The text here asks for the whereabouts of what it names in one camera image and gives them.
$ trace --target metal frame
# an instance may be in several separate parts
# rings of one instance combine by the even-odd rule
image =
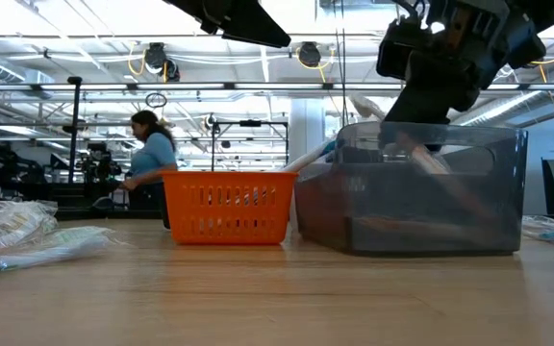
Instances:
[[[71,142],[69,145],[69,171],[67,176],[67,182],[69,184],[74,183],[74,166],[76,165],[76,137],[78,136],[78,113],[81,100],[81,84],[83,79],[80,77],[70,77],[67,82],[74,85],[74,109],[72,112],[72,133]]]
[[[219,125],[226,126],[225,129],[223,129],[219,136],[215,136],[215,127]],[[246,127],[246,128],[254,128],[254,127],[262,127],[262,126],[269,126],[271,129],[275,130],[275,133],[279,136],[279,139],[276,140],[283,140],[286,143],[286,164],[288,164],[289,161],[289,151],[290,151],[290,124],[285,121],[261,121],[261,120],[241,120],[241,121],[215,121],[213,123],[213,127],[211,128],[211,171],[215,171],[215,143],[218,139],[220,139],[228,130],[230,130],[233,126],[240,126],[240,127]],[[286,128],[286,135],[282,136],[277,129],[275,129],[275,125],[283,125]],[[257,139],[254,137],[249,137],[247,140],[250,141],[256,141]],[[275,156],[282,155],[282,153],[275,153]]]
[[[74,91],[74,85],[64,84],[0,84],[0,91]],[[346,90],[357,91],[401,91],[400,83],[348,83]],[[278,90],[343,90],[342,84],[333,83],[140,83],[140,84],[83,84],[81,91],[196,91],[196,90],[241,90],[241,91],[278,91]],[[481,95],[493,92],[554,91],[554,83],[495,84]]]

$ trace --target table surface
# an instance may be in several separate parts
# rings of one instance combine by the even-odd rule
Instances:
[[[133,246],[0,273],[0,345],[554,346],[554,246],[535,240],[513,257],[369,259],[90,223]]]

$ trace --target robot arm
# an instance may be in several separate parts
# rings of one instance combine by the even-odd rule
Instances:
[[[200,28],[223,38],[275,48],[288,47],[290,36],[264,11],[258,0],[164,0],[199,21]]]
[[[431,0],[427,24],[436,22],[445,30],[420,29],[417,15],[389,26],[376,69],[407,84],[386,121],[447,124],[449,109],[470,109],[502,66],[542,58],[538,33],[554,24],[554,1]]]

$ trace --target transparent storage bin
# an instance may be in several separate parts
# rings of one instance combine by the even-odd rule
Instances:
[[[420,164],[420,153],[449,172]],[[520,246],[526,153],[522,130],[347,126],[330,160],[299,175],[299,232],[360,255],[511,254]]]

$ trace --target orange basket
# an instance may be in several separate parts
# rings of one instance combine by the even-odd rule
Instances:
[[[163,171],[179,244],[279,244],[297,173]]]

